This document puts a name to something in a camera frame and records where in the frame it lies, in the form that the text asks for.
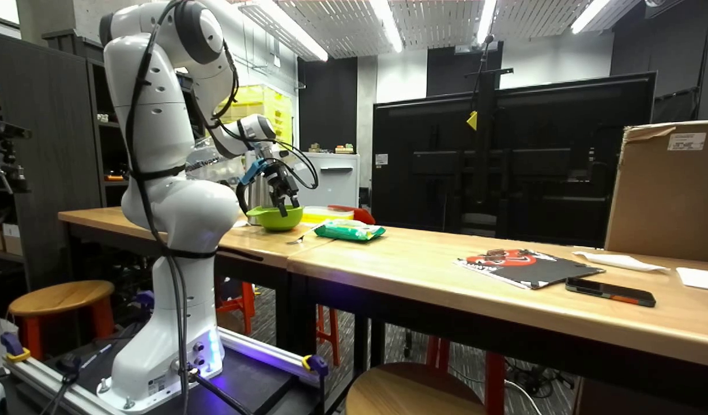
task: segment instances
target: green object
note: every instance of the green object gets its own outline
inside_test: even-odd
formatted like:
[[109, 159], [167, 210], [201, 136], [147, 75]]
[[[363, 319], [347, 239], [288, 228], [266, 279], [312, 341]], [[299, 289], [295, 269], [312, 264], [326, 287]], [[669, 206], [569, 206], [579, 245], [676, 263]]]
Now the green object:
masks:
[[285, 216], [281, 216], [280, 206], [251, 206], [247, 216], [257, 219], [269, 232], [292, 230], [302, 221], [302, 206], [285, 204]]
[[318, 238], [330, 238], [330, 239], [352, 239], [352, 242], [370, 242], [378, 239], [386, 228], [382, 225], [370, 225], [363, 221], [327, 221], [314, 228]]

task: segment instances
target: sticker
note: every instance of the sticker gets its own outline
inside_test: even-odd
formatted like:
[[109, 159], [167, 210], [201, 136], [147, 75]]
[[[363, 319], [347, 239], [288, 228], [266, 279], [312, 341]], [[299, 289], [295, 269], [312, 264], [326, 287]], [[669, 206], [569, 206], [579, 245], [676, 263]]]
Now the sticker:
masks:
[[378, 152], [375, 153], [375, 167], [389, 166], [389, 153], [388, 152]]
[[672, 134], [669, 152], [702, 152], [706, 134]]

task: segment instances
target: workbench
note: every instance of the workbench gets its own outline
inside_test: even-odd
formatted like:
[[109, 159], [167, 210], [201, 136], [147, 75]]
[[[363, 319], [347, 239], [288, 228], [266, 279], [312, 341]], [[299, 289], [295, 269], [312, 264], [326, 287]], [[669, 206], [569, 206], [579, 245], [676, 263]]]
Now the workbench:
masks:
[[[71, 242], [147, 245], [117, 206], [61, 211]], [[651, 289], [656, 309], [575, 295], [562, 284], [524, 289], [464, 266], [457, 257], [488, 248], [533, 248], [575, 257], [575, 246], [388, 228], [382, 239], [352, 245], [318, 239], [312, 225], [292, 232], [234, 228], [217, 264], [238, 279], [276, 287], [276, 343], [317, 348], [314, 304], [355, 314], [355, 368], [381, 364], [386, 322], [546, 364], [576, 376], [708, 408], [708, 289], [688, 287], [676, 272], [605, 266], [597, 281]], [[699, 261], [636, 256], [669, 269]]]

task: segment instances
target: ceiling light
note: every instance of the ceiling light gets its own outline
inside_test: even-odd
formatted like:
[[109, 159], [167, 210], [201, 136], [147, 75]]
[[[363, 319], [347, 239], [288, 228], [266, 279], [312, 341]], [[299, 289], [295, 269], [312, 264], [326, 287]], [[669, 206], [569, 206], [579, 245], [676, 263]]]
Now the ceiling light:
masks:
[[388, 0], [370, 0], [375, 19], [382, 23], [386, 38], [393, 43], [394, 53], [401, 53], [401, 34], [394, 23], [394, 14]]
[[608, 5], [608, 0], [592, 0], [583, 14], [569, 26], [571, 34], [579, 34], [588, 20], [592, 20], [605, 6]]
[[484, 0], [483, 19], [478, 23], [476, 43], [484, 43], [484, 38], [488, 36], [493, 8], [495, 8], [495, 0]]
[[327, 53], [320, 43], [317, 43], [275, 0], [257, 0], [269, 19], [280, 23], [291, 36], [295, 36], [306, 51], [312, 51], [318, 60], [327, 60]]

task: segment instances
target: white robot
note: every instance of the white robot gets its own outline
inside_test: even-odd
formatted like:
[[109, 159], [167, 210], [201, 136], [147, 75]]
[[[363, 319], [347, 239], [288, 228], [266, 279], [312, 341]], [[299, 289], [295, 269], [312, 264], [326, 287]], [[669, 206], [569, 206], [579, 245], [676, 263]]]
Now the white robot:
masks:
[[[176, 68], [191, 77], [195, 109], [224, 153], [272, 148], [258, 114], [220, 123], [217, 105], [238, 87], [236, 64], [213, 0], [133, 5], [101, 19], [103, 67], [129, 150], [122, 211], [162, 232], [167, 254], [152, 266], [155, 314], [121, 349], [97, 393], [114, 408], [145, 412], [187, 389], [187, 368], [213, 378], [224, 348], [215, 319], [215, 248], [242, 216], [236, 194], [217, 182], [187, 179], [194, 134]], [[276, 170], [275, 203], [295, 204], [295, 186]]]

